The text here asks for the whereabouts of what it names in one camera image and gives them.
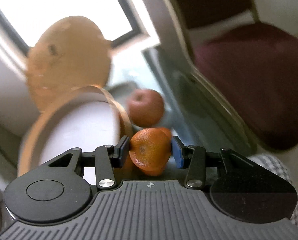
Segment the orange tangerine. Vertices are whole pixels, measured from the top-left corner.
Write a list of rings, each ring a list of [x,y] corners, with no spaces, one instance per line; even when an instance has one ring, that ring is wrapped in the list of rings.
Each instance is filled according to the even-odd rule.
[[[171,140],[158,128],[142,129],[130,140],[129,156],[144,174],[159,176],[170,159]]]
[[[160,131],[162,131],[169,138],[169,140],[172,139],[172,132],[168,128],[166,128],[166,127],[159,127],[158,129]]]

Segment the round gold box lid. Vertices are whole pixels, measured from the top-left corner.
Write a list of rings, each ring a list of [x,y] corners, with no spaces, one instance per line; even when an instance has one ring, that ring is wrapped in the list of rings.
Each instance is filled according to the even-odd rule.
[[[88,85],[104,87],[110,73],[110,42],[83,16],[50,26],[30,48],[26,84],[40,112],[60,95]]]

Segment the white foam insert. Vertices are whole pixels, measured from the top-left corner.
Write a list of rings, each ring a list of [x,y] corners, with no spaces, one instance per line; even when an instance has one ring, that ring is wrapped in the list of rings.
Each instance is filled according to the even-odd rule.
[[[79,103],[59,118],[46,133],[39,164],[71,148],[92,152],[103,145],[115,145],[120,136],[118,113],[109,103],[90,101]]]

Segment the red apple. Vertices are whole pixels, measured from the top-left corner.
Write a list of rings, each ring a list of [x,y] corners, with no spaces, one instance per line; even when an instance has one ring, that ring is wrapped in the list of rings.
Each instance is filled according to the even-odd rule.
[[[127,100],[127,113],[139,127],[156,125],[165,112],[164,99],[155,90],[136,89]]]

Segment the round gold gift box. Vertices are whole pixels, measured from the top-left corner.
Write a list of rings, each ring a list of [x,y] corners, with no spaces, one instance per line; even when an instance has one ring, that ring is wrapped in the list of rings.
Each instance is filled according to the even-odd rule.
[[[129,117],[103,88],[74,89],[47,106],[24,135],[19,152],[18,176],[70,148],[92,152],[132,136]]]

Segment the houndstooth trouser leg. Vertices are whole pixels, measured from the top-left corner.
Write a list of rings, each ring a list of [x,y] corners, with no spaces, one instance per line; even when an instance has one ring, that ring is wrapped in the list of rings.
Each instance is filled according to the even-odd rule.
[[[256,154],[248,157],[248,159],[285,179],[291,185],[293,185],[288,168],[275,156],[270,154]],[[298,228],[298,203],[292,213],[290,222]]]

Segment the maroon upholstered chair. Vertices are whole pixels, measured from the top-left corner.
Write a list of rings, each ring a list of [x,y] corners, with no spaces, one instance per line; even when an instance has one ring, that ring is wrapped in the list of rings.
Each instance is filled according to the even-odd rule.
[[[171,0],[199,74],[228,101],[261,146],[298,144],[298,39],[261,22],[254,0]],[[243,23],[194,44],[188,32],[249,11]]]

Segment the dark window frame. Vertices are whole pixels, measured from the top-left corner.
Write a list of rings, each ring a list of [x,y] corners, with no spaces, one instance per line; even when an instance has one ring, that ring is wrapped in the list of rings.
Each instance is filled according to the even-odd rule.
[[[0,0],[0,26],[24,55],[48,27],[70,16],[91,20],[114,49],[149,36],[141,0]]]

